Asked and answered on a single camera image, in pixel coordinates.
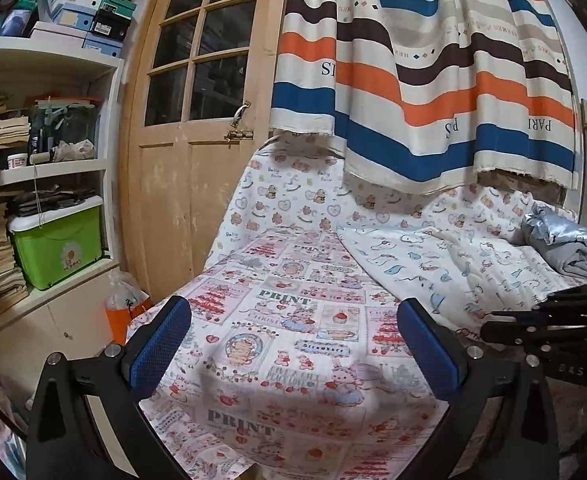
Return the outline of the white cartoon cat pants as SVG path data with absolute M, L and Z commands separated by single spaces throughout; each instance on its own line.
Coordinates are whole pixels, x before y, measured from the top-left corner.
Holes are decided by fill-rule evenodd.
M 473 338 L 494 311 L 529 310 L 584 283 L 556 272 L 534 248 L 502 238 L 346 226 L 338 236 L 381 287 L 400 300 L 418 299 L 435 321 Z

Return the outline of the folded grey blue clothes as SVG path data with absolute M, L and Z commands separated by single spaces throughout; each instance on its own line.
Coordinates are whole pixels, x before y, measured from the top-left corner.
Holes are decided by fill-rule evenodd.
M 535 204 L 522 220 L 525 242 L 564 276 L 587 280 L 587 228 Z

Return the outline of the orange plastic bag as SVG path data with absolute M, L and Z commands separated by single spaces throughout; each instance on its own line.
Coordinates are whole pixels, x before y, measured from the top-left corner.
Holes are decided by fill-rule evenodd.
M 104 308 L 113 341 L 116 344 L 125 344 L 128 324 L 150 309 L 152 300 L 130 273 L 113 269 L 109 273 L 109 282 L 111 295 L 104 300 Z

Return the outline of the green storage box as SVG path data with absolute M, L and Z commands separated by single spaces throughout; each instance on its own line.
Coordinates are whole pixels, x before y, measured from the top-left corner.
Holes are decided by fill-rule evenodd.
M 83 203 L 13 217 L 8 230 L 28 282 L 46 290 L 102 257 L 99 196 Z

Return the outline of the pink strawberry print sheet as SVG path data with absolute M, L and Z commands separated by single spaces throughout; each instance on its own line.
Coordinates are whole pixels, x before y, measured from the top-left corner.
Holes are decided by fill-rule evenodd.
M 190 476 L 391 479 L 438 425 L 402 300 L 340 229 L 268 230 L 179 289 L 191 326 L 141 408 Z

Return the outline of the striped hanging curtain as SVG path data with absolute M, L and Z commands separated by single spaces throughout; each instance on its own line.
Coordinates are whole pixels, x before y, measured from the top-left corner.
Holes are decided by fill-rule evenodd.
M 502 170 L 572 190 L 578 140 L 546 0 L 287 0 L 272 128 L 428 194 Z

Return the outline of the bear print white sheet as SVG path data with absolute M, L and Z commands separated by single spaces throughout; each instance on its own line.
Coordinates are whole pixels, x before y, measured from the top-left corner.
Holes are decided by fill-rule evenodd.
M 405 194 L 350 174 L 337 142 L 327 136 L 281 133 L 244 168 L 205 263 L 212 266 L 258 234 L 283 226 L 321 232 L 338 226 L 437 228 L 517 240 L 521 220 L 534 204 L 576 219 L 564 202 L 557 185 L 502 171 L 429 195 Z

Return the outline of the white shelving unit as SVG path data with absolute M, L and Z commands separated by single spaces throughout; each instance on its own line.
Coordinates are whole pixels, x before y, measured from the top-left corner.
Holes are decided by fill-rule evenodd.
M 115 169 L 124 63 L 92 32 L 103 0 L 0 0 L 0 386 L 35 391 L 49 353 L 91 356 L 112 337 L 120 267 Z M 20 267 L 13 217 L 103 200 L 102 257 L 46 290 Z

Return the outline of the wooden glass panel door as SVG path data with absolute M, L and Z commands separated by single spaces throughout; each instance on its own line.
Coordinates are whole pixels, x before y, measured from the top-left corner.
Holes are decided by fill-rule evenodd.
M 122 108 L 127 270 L 153 300 L 198 275 L 268 136 L 284 0 L 150 0 Z

